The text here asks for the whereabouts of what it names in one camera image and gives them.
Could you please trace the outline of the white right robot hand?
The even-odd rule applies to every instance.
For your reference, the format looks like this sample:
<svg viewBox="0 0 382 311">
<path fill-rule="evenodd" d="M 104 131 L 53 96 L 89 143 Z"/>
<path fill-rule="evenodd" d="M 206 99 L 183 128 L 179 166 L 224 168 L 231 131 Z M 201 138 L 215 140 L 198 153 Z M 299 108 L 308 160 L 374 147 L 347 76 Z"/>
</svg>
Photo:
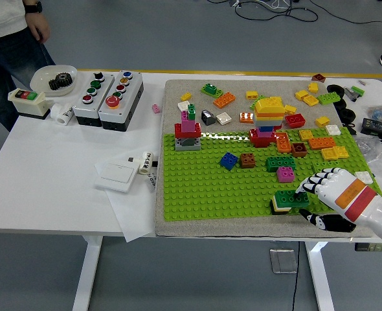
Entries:
<svg viewBox="0 0 382 311">
<path fill-rule="evenodd" d="M 382 238 L 382 197 L 347 170 L 324 168 L 306 178 L 294 196 L 301 192 L 316 194 L 323 204 L 337 212 L 319 216 L 300 209 L 301 215 L 319 229 L 351 232 L 356 225 L 363 225 Z"/>
</svg>

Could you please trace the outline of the person's left hand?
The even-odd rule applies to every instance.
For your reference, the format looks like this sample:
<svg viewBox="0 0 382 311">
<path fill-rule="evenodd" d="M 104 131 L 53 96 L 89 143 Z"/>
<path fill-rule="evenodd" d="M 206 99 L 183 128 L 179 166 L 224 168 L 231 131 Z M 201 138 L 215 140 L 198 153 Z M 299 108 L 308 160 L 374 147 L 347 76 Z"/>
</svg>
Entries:
<svg viewBox="0 0 382 311">
<path fill-rule="evenodd" d="M 25 14 L 27 26 L 36 41 L 44 44 L 51 36 L 51 28 L 46 17 L 42 13 Z"/>
</svg>

